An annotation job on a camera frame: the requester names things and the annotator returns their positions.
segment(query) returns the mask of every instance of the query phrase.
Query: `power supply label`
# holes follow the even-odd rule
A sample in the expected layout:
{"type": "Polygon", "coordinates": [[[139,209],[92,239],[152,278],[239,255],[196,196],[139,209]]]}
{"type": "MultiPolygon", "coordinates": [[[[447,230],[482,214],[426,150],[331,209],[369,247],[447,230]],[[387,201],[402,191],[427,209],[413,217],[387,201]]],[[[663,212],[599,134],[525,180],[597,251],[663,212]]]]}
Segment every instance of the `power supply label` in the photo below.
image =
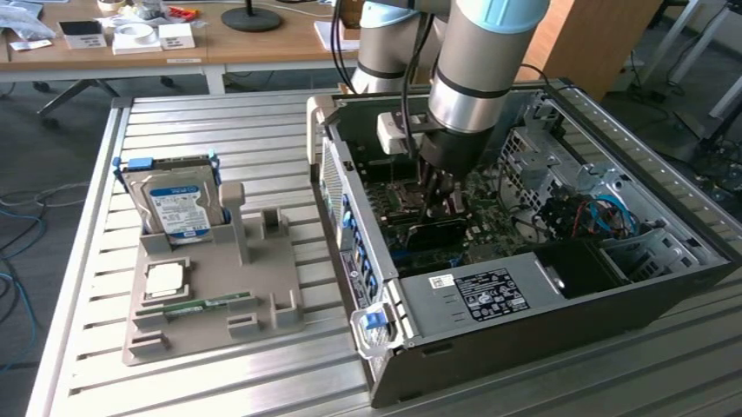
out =
{"type": "Polygon", "coordinates": [[[529,309],[526,298],[506,269],[455,278],[455,286],[477,321],[529,309]]]}
{"type": "Polygon", "coordinates": [[[179,239],[192,239],[208,233],[207,210],[199,206],[200,190],[195,185],[152,189],[155,205],[164,233],[179,239]]]}

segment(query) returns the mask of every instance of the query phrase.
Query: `floor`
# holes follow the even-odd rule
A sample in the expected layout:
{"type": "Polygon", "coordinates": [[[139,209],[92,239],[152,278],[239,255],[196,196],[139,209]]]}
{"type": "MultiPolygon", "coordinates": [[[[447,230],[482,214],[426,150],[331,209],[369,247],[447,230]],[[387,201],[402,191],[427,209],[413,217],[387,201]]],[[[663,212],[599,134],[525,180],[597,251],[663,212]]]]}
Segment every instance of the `floor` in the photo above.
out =
{"type": "MultiPolygon", "coordinates": [[[[637,48],[637,57],[647,59],[658,45],[667,27],[647,32],[637,48]]],[[[669,58],[665,68],[673,63],[669,58]]],[[[684,81],[685,96],[670,94],[661,104],[667,111],[684,111],[706,121],[705,114],[720,100],[724,92],[742,73],[742,62],[717,50],[708,50],[684,81]]],[[[234,75],[234,87],[230,92],[264,89],[310,89],[331,87],[338,82],[333,70],[270,72],[251,75],[234,75]]],[[[168,89],[156,77],[138,80],[118,80],[111,86],[123,96],[168,96],[178,94],[206,94],[207,85],[202,76],[174,77],[176,88],[168,89]]],[[[60,91],[70,83],[51,83],[52,89],[60,91]]],[[[658,83],[650,82],[645,89],[658,83]]],[[[0,85],[0,93],[10,85],[0,85]]],[[[0,125],[7,126],[0,137],[0,195],[22,190],[43,190],[62,184],[86,181],[92,173],[95,157],[108,115],[110,98],[98,90],[86,91],[68,105],[55,112],[60,121],[59,130],[42,128],[35,115],[36,109],[50,99],[51,94],[35,91],[30,83],[19,83],[14,93],[0,99],[0,125]]],[[[638,134],[653,143],[673,148],[673,144],[689,136],[677,119],[670,116],[662,122],[665,114],[645,104],[638,104],[627,95],[610,95],[605,106],[619,120],[633,129],[641,128],[638,134]]],[[[742,122],[738,121],[729,138],[742,134],[742,122]]],[[[59,196],[59,201],[72,201],[84,195],[83,189],[75,189],[59,196]]],[[[14,198],[28,197],[14,195],[14,198]]],[[[726,200],[729,210],[738,208],[726,200]]],[[[14,208],[20,214],[36,215],[40,207],[34,205],[14,208]]],[[[36,365],[40,359],[46,338],[46,328],[54,315],[59,286],[63,280],[67,257],[75,239],[82,206],[54,208],[46,215],[47,232],[40,241],[11,260],[15,276],[23,281],[36,318],[40,322],[40,334],[36,346],[23,358],[23,363],[0,374],[0,416],[23,415],[36,365]]],[[[28,225],[28,220],[0,216],[0,242],[10,241],[28,225]]],[[[22,248],[19,242],[12,248],[22,248]]],[[[11,296],[0,299],[0,312],[7,311],[11,296]]],[[[23,351],[30,337],[30,322],[23,305],[19,305],[7,322],[0,323],[0,363],[7,363],[23,351]]]]}

